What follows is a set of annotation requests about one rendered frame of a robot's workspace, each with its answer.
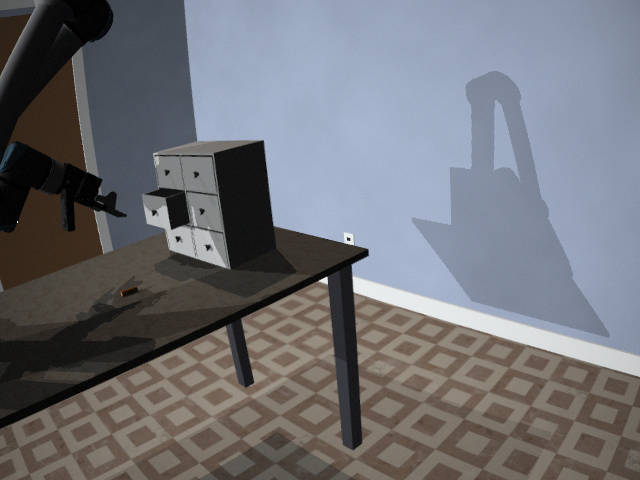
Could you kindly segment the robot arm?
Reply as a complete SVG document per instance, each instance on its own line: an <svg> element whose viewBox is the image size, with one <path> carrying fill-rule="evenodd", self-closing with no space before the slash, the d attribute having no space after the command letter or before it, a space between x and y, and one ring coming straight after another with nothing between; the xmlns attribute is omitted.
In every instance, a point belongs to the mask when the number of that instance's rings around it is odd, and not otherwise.
<svg viewBox="0 0 640 480"><path fill-rule="evenodd" d="M63 180L63 163L18 141L7 145L18 118L57 72L110 30L114 16L107 2L34 0L0 76L0 231L15 230L31 187L51 196Z"/></svg>

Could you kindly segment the orange battery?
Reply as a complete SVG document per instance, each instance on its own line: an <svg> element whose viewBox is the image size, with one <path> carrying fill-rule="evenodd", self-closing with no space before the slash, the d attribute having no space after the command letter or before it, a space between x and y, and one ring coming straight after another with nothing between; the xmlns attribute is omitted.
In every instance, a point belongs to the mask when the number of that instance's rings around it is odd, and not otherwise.
<svg viewBox="0 0 640 480"><path fill-rule="evenodd" d="M127 290L121 291L121 295L123 297L123 296L129 295L129 294L137 292L137 291L138 291L138 288L137 288L137 286L135 286L135 287L129 288Z"/></svg>

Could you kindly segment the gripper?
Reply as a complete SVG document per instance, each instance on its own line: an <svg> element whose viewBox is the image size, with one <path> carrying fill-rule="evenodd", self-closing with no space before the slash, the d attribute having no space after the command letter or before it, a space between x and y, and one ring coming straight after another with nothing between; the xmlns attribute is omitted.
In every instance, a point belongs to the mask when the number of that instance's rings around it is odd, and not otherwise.
<svg viewBox="0 0 640 480"><path fill-rule="evenodd" d="M97 212L102 210L116 217L127 217L126 214L115 210L117 197L116 192L111 191L106 196L98 195L98 189L102 183L102 179L94 176L89 172L85 172L69 163L64 163L64 165L65 173L63 180L54 194L60 194L61 191L65 188L73 188L74 202L79 202L81 203L81 205L87 207L93 206L90 208ZM95 201L92 199L94 199Z"/></svg>

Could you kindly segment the grey chest of drawers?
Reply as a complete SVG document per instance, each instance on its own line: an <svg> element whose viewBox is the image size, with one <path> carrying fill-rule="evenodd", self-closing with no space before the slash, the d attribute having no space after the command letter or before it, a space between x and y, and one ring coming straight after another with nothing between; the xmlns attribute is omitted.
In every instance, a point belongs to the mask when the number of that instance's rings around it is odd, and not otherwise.
<svg viewBox="0 0 640 480"><path fill-rule="evenodd" d="M191 226L196 257L170 249L165 229L169 250L231 270L276 249L264 140L197 141L189 144L153 153L158 189L185 190L190 220L187 225ZM159 186L155 161L158 155L180 155L184 188ZM213 155L217 192L186 189L181 158L186 155ZM218 194L223 230L191 223L189 191ZM194 226L223 232L229 267L197 257Z"/></svg>

